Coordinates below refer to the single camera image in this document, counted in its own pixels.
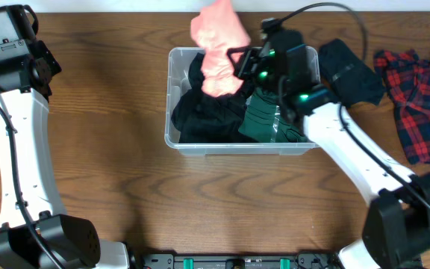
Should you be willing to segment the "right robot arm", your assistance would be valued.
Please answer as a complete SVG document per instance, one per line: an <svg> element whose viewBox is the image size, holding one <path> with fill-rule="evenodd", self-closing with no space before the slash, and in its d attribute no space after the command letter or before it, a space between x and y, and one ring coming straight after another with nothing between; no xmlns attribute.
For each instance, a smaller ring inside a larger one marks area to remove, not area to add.
<svg viewBox="0 0 430 269"><path fill-rule="evenodd" d="M275 94L288 123L301 123L305 136L349 177L367 204L362 236L341 249L341 268L401 268L430 250L430 173L418 176L394 161L350 117L308 66L297 31L281 21L264 21L262 47L230 48L234 74Z"/></svg>

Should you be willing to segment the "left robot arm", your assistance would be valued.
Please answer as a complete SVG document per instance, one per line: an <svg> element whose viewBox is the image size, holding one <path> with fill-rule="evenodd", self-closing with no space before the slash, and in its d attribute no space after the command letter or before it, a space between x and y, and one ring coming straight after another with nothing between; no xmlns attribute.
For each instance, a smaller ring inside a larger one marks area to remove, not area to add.
<svg viewBox="0 0 430 269"><path fill-rule="evenodd" d="M0 267L129 268L128 249L68 215L48 142L51 80L61 71L27 5L0 7Z"/></svg>

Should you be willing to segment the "green cloth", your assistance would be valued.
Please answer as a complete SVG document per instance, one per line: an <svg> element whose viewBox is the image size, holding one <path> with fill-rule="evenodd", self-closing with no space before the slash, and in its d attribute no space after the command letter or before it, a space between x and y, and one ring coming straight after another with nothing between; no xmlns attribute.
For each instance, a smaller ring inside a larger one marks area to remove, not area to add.
<svg viewBox="0 0 430 269"><path fill-rule="evenodd" d="M257 88L250 97L238 131L258 143L306 143L302 132L284 121L277 105L278 96Z"/></svg>

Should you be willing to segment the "dark cloth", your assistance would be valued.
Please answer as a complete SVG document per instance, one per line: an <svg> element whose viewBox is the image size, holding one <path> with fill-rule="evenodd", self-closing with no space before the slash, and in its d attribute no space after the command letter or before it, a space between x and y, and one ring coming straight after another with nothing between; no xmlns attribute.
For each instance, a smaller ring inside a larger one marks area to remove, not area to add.
<svg viewBox="0 0 430 269"><path fill-rule="evenodd" d="M339 39L319 49L321 76L347 108L359 102L378 105L386 89L375 74L352 50Z"/></svg>

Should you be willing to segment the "pink cloth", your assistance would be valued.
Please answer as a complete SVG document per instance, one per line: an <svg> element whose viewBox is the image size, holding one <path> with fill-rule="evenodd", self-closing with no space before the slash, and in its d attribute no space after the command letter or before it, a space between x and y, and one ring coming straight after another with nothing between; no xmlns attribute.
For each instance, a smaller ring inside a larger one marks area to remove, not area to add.
<svg viewBox="0 0 430 269"><path fill-rule="evenodd" d="M233 9L231 0L216 0L191 20L192 40L205 50L202 91L212 97L235 94L243 81L234 76L227 51L246 47L251 39Z"/></svg>

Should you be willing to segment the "large black shirt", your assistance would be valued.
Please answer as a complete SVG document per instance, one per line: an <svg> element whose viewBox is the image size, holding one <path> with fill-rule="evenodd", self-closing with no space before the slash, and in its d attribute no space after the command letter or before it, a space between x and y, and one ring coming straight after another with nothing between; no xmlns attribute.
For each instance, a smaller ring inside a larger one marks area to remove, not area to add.
<svg viewBox="0 0 430 269"><path fill-rule="evenodd" d="M254 143L241 134L247 109L246 100L255 86L246 81L234 95L212 97L202 91L205 77L201 71L204 55L198 53L188 72L191 88L180 98L171 121L180 131L180 143Z"/></svg>

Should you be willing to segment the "red plaid shirt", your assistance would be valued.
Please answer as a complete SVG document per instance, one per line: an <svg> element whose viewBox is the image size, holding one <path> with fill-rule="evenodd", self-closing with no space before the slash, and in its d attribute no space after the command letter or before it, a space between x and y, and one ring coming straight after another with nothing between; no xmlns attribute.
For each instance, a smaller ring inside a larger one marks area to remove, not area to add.
<svg viewBox="0 0 430 269"><path fill-rule="evenodd" d="M400 143L410 164L430 164L430 59L412 49L404 53L381 50L374 69L394 104Z"/></svg>

